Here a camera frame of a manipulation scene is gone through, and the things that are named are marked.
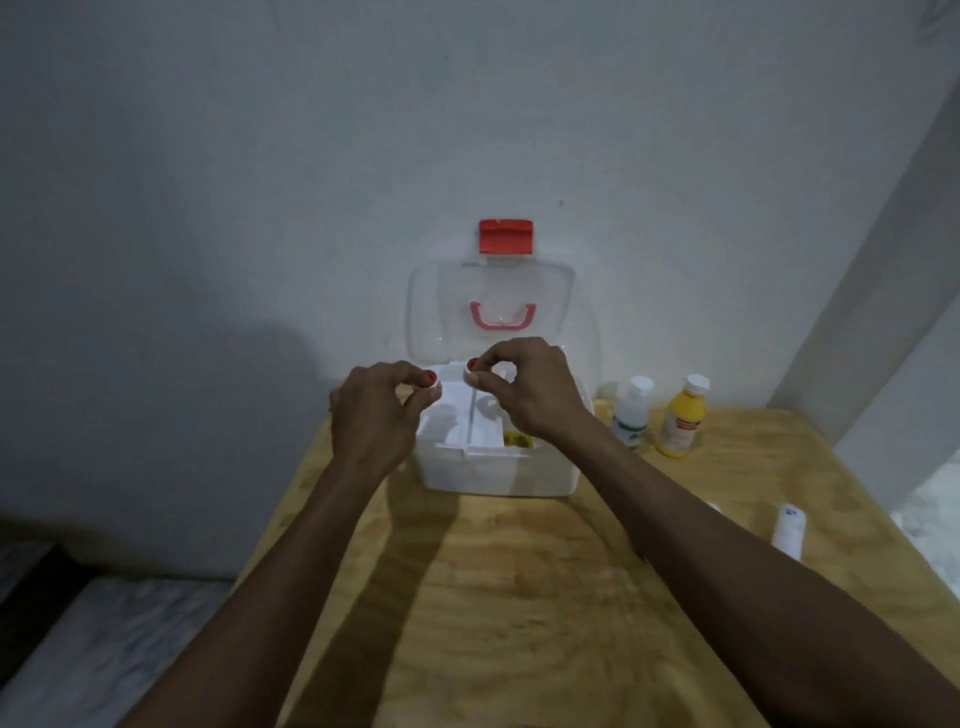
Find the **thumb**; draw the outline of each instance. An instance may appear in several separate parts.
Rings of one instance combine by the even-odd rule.
[[[464,379],[474,389],[492,394],[501,405],[510,398],[513,389],[509,381],[493,372],[470,372]]]
[[[420,412],[429,407],[440,398],[440,389],[437,387],[425,387],[415,389],[414,393],[407,398],[403,404],[403,409],[407,417],[414,424],[420,421]]]

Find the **person's right arm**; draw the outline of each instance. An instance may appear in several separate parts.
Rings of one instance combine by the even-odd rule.
[[[516,364],[508,383],[490,368]],[[589,479],[775,726],[960,725],[960,691],[880,618],[619,443],[581,403],[564,353],[501,342],[468,381]]]

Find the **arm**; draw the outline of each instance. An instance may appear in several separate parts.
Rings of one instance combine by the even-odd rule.
[[[489,371],[515,362],[510,384]],[[948,726],[960,692],[880,618],[624,448],[580,403],[563,352],[494,346],[471,383],[556,445],[776,726]]]
[[[121,723],[122,728],[267,728],[276,723],[360,515],[413,449],[440,395],[406,362],[354,369],[331,397],[333,460],[303,510]]]

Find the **wooden table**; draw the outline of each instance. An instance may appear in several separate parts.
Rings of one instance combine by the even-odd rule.
[[[800,417],[714,408],[685,459],[642,456],[764,539],[782,503],[803,508],[804,562],[960,683],[960,603]],[[330,457],[324,424],[241,579]],[[586,480],[566,499],[456,496],[410,466],[360,519],[280,721],[371,723],[766,725]]]

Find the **person's left arm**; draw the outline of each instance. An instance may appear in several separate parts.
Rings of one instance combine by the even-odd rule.
[[[400,404],[400,383],[424,387]],[[380,481],[411,452],[429,377],[407,362],[357,367],[330,396],[333,460],[303,510],[120,728],[276,723],[333,577]]]

